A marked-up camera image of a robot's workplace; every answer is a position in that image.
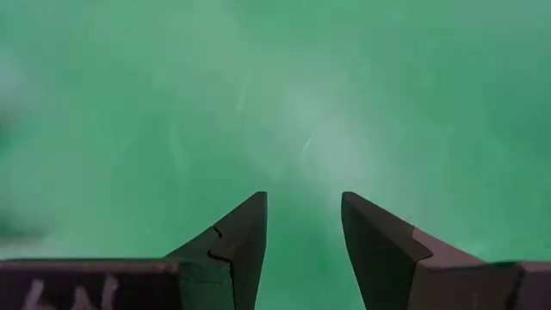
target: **green background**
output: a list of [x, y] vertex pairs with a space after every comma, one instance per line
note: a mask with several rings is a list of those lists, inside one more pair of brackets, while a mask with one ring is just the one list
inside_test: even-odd
[[257, 308], [361, 309], [354, 190], [484, 259], [551, 259], [550, 16], [0, 0], [0, 254], [160, 257], [267, 190]]

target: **white marking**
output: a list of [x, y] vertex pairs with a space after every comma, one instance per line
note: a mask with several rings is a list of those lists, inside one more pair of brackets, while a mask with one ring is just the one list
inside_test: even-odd
[[108, 276], [103, 284], [102, 310], [114, 310], [115, 292], [119, 288], [119, 282], [112, 276]]
[[86, 293], [86, 289], [79, 286], [75, 290], [75, 302], [72, 305], [71, 310], [97, 310], [92, 306], [92, 301]]
[[41, 280], [33, 280], [31, 289], [25, 297], [25, 303], [22, 310], [55, 310], [54, 307], [40, 304], [40, 296], [44, 289], [44, 282]]
[[302, 147], [302, 152], [300, 153], [300, 156], [304, 158], [304, 155], [306, 154], [306, 150], [308, 149], [308, 147], [310, 146], [310, 143], [312, 143], [312, 139], [316, 136], [316, 132], [313, 131], [312, 134], [310, 134], [310, 137], [308, 137], [308, 140], [306, 141], [306, 143], [304, 144], [304, 146]]

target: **dark brown metal jaw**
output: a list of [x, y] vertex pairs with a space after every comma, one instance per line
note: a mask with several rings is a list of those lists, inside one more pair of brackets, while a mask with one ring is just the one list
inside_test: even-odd
[[350, 192], [342, 221], [369, 310], [551, 309], [551, 263], [486, 263]]
[[266, 223], [258, 192], [165, 258], [0, 262], [0, 309], [252, 310]]

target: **pointed tip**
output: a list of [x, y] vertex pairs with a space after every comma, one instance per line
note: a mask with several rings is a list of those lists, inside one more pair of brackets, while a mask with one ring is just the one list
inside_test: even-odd
[[430, 252], [413, 226], [351, 192], [343, 193], [344, 239], [367, 308], [406, 308], [417, 261]]
[[406, 246], [413, 240], [413, 225], [402, 220], [398, 216], [388, 212], [373, 202], [353, 192], [344, 192], [342, 201], [342, 216], [345, 222], [351, 210], [362, 216], [366, 225], [370, 225], [383, 233], [398, 245]]
[[268, 195], [257, 192], [214, 224], [220, 236], [209, 255], [232, 264], [236, 310], [252, 310], [266, 250]]

